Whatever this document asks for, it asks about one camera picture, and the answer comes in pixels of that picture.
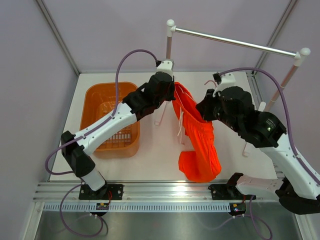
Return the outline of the pink clothes hanger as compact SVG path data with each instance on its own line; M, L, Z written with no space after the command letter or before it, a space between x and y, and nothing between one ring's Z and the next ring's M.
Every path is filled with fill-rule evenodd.
M194 144L208 143L214 144L215 135L213 124L202 119L196 109L196 101L188 89L180 82L174 84L175 101L172 106L179 122L178 136L181 143L186 142L186 138Z

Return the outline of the orange shorts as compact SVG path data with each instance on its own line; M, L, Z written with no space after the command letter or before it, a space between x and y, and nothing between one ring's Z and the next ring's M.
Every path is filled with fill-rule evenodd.
M214 180L222 167L215 148L214 127L205 121L196 109L196 101L191 93L179 82L174 83L172 106L179 122L178 135L190 140L193 150L182 151L178 159L179 170L192 182L207 183Z

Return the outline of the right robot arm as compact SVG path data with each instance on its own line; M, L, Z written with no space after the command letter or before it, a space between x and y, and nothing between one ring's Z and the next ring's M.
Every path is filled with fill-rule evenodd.
M203 120L220 121L267 155L284 178L265 179L234 173L227 182L226 192L233 199L241 195L277 200L297 215L320 212L319 176L313 179L312 170L295 156L290 145L289 129L272 113L255 109L252 96L239 86L222 91L208 89L196 105Z

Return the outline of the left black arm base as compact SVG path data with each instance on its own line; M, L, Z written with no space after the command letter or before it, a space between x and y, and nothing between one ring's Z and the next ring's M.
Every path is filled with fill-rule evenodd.
M106 183L99 190L92 190L88 184L83 184L79 191L79 200L116 200L120 201L123 198L123 184Z

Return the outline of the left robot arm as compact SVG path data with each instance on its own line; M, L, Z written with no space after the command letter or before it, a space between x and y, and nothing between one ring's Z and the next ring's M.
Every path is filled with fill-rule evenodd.
M174 91L173 73L157 70L148 82L126 95L110 113L75 134L66 131L61 135L62 156L72 172L89 187L92 196L103 199L107 195L108 184L96 168L91 154L120 130L153 114L163 102L173 101Z

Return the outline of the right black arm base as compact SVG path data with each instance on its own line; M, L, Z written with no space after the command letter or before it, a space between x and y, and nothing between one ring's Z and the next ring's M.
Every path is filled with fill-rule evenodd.
M242 176L244 176L243 173L236 172L227 183L209 185L208 190L210 190L212 200L250 200L251 197L255 200L256 196L250 194L244 195L236 188L236 183Z

